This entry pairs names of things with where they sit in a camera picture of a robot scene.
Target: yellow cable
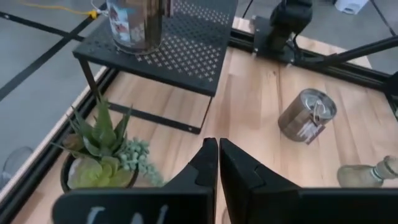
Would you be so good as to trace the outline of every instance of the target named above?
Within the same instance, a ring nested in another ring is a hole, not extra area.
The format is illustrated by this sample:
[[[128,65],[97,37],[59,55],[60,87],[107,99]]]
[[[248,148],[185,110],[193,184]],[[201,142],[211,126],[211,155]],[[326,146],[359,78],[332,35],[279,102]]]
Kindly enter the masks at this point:
[[[32,3],[27,3],[27,2],[22,2],[19,1],[20,4],[23,4],[25,6],[29,6],[29,7],[37,7],[37,8],[41,8],[41,9],[60,9],[60,10],[65,10],[74,14],[79,14],[79,15],[88,15],[91,16],[93,19],[96,19],[98,14],[96,12],[96,10],[91,10],[91,11],[87,11],[87,12],[81,12],[81,11],[76,11],[73,9],[69,9],[65,6],[43,6],[40,4],[32,4]]]

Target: succulent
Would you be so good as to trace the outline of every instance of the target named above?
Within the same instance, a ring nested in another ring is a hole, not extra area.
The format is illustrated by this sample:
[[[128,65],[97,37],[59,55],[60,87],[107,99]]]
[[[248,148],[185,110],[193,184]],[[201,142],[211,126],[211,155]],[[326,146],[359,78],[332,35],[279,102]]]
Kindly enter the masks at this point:
[[[121,161],[121,167],[125,170],[133,171],[136,167],[144,177],[148,178],[155,187],[161,187],[165,184],[162,175],[155,166],[148,162],[149,143],[133,138],[117,152]]]
[[[127,140],[126,128],[129,114],[125,114],[113,129],[109,115],[108,102],[101,96],[97,99],[98,117],[95,125],[91,126],[75,109],[76,121],[69,120],[73,134],[68,135],[62,142],[62,149],[70,151],[75,157],[103,157],[112,156]]]
[[[101,161],[90,157],[79,158],[70,171],[68,186],[71,189],[85,187],[127,187],[132,172],[118,169],[119,160],[104,156]]]

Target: cylindrical container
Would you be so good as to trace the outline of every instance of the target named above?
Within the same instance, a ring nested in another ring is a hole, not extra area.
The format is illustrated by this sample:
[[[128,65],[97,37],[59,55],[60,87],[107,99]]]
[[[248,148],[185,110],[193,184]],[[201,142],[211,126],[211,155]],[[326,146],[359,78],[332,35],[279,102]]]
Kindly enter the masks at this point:
[[[308,143],[333,119],[336,112],[336,105],[329,96],[309,88],[301,91],[279,116],[278,125],[289,139]]]
[[[172,0],[106,0],[115,45],[130,54],[156,49],[162,41],[162,15]]]

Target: potted plant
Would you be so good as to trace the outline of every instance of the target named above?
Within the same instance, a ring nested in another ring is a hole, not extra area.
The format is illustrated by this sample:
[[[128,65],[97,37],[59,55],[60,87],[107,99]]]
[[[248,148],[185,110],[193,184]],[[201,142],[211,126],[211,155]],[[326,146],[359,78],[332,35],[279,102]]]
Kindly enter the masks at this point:
[[[62,145],[54,144],[70,152],[61,171],[63,191],[86,187],[132,187],[139,172],[154,186],[163,186],[159,171],[147,160],[148,142],[127,139],[130,116],[125,114],[113,128],[108,102],[101,96],[96,105],[98,116],[94,117],[94,126],[73,109],[76,121],[69,119],[69,122],[74,133],[69,134]]]

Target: can lid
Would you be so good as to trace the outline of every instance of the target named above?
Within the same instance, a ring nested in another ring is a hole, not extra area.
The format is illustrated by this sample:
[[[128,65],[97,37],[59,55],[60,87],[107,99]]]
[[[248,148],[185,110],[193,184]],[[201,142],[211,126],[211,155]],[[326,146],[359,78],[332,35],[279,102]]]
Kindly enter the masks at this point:
[[[335,102],[319,90],[305,89],[300,93],[300,98],[304,107],[316,113],[320,119],[332,119],[336,115]]]

